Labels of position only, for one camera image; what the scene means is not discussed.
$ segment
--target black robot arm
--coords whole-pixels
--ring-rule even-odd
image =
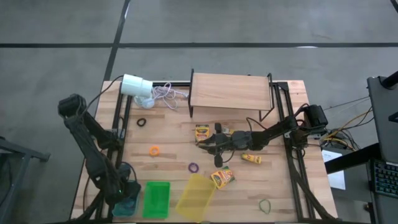
[[[304,112],[304,120],[296,117]],[[259,151],[269,144],[269,141],[287,134],[292,141],[293,147],[303,147],[307,143],[310,134],[325,133],[328,124],[321,106],[305,104],[301,106],[294,115],[285,117],[282,121],[274,124],[263,131],[235,131],[231,136],[222,133],[221,124],[216,123],[216,133],[210,138],[197,143],[198,147],[205,149],[208,153],[215,155],[215,166],[221,167],[223,160],[221,154],[225,150],[253,150]]]
[[[104,130],[100,124],[86,111],[86,102],[80,95],[71,95],[58,104],[58,113],[63,118],[65,126],[69,129],[76,143],[79,145],[86,159],[87,173],[95,186],[103,194],[107,204],[114,204],[121,201],[125,196],[122,189],[127,182],[129,169],[116,170],[109,159],[96,147],[107,150],[119,150],[117,134]]]

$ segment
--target yellow glue stick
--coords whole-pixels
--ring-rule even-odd
[[[245,161],[249,161],[255,164],[261,164],[260,156],[254,156],[254,155],[249,155],[247,153],[242,153],[241,158]]]

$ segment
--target keyboard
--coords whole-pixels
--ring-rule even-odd
[[[372,169],[374,191],[398,198],[398,166],[373,161]]]

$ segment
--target yellow plastic bin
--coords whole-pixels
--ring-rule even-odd
[[[209,178],[192,174],[178,201],[176,211],[192,221],[202,222],[215,190],[216,185]]]

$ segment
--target concrete floor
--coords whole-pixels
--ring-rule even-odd
[[[0,0],[0,43],[111,43],[123,0]],[[398,14],[388,0],[134,0],[121,42],[394,42]],[[100,90],[111,49],[0,49],[0,135],[52,154],[33,161],[12,223],[68,218],[83,156],[57,114],[72,93]],[[367,96],[366,78],[397,70],[398,48],[119,49],[111,79],[188,80],[201,72],[305,80],[323,108]],[[93,105],[89,112],[95,112]],[[364,102],[326,111],[329,128],[366,111]],[[352,130],[364,147],[377,141],[373,123]],[[335,198],[340,218],[368,220],[361,202]]]

